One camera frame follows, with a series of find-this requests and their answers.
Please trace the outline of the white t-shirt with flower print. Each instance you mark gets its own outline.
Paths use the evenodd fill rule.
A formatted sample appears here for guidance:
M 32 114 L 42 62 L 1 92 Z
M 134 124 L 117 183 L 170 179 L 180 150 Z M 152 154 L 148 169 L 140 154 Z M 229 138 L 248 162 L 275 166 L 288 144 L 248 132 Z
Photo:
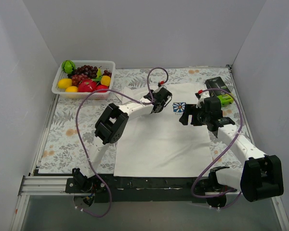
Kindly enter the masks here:
M 206 126 L 179 122 L 186 104 L 197 103 L 204 84 L 169 84 L 172 100 L 160 113 L 128 122 L 117 144 L 114 175 L 120 177 L 196 177 L 211 162 Z

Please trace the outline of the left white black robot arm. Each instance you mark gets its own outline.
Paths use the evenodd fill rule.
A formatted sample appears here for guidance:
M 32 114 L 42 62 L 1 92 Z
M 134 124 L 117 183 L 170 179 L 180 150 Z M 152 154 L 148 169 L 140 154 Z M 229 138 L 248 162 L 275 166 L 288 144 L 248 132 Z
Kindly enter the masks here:
M 79 130 L 78 116 L 82 106 L 80 105 L 77 110 L 76 129 L 86 160 L 79 168 L 72 170 L 72 175 L 81 192 L 86 193 L 94 189 L 91 177 L 98 176 L 96 169 L 103 156 L 109 146 L 121 138 L 127 123 L 141 116 L 161 112 L 172 99 L 172 93 L 165 87 L 150 90 L 140 100 L 135 100 L 124 94 L 121 95 L 132 100 L 132 103 L 120 106 L 111 103 L 106 107 L 95 123 L 94 139 L 90 150 L 85 147 Z

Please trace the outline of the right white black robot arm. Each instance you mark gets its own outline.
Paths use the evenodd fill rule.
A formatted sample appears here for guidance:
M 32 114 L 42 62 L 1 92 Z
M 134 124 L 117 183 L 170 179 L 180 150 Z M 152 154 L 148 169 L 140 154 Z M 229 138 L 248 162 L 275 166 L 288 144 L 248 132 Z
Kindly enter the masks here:
M 243 165 L 242 169 L 209 167 L 204 186 L 213 191 L 222 188 L 243 193 L 249 202 L 281 196 L 284 193 L 282 165 L 276 155 L 268 155 L 254 146 L 229 117 L 224 117 L 216 97 L 187 104 L 179 119 L 183 125 L 206 126 L 208 131 L 227 145 Z

